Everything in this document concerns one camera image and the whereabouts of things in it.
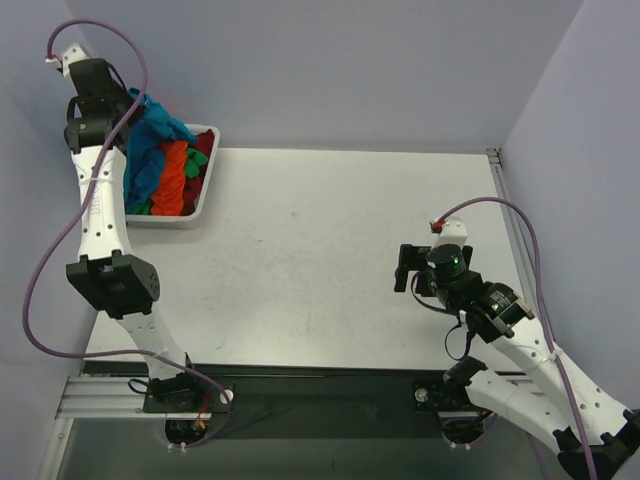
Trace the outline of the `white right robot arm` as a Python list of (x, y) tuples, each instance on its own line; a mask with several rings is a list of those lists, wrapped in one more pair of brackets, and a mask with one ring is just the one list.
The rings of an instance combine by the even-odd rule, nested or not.
[(403, 244), (394, 289), (440, 302), (467, 338), (509, 358), (539, 389), (533, 395), (465, 354), (444, 374), (448, 404), (492, 411), (544, 443), (573, 479), (611, 479), (639, 448), (639, 413), (608, 395), (555, 344), (509, 286), (470, 269), (473, 249)]

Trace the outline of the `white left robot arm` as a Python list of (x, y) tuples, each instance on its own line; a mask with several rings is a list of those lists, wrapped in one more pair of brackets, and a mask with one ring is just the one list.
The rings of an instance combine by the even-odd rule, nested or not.
[(69, 77), (77, 92), (69, 101), (64, 137), (76, 169), (82, 202), (82, 237), (66, 276), (97, 311), (120, 325), (144, 351), (146, 394), (182, 412), (195, 409), (203, 389), (187, 373), (192, 363), (156, 305), (156, 268), (134, 255), (124, 203), (126, 150), (130, 128), (143, 115), (101, 58), (74, 61)]

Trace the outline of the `blue t shirt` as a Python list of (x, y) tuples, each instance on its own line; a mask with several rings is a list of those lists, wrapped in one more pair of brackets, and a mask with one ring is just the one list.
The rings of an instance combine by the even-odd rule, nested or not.
[(131, 127), (127, 146), (124, 201), (128, 213), (149, 200), (159, 186), (166, 164), (160, 146), (173, 141), (184, 141), (189, 146), (197, 142), (189, 128), (150, 95), (144, 95), (141, 105), (144, 113)]

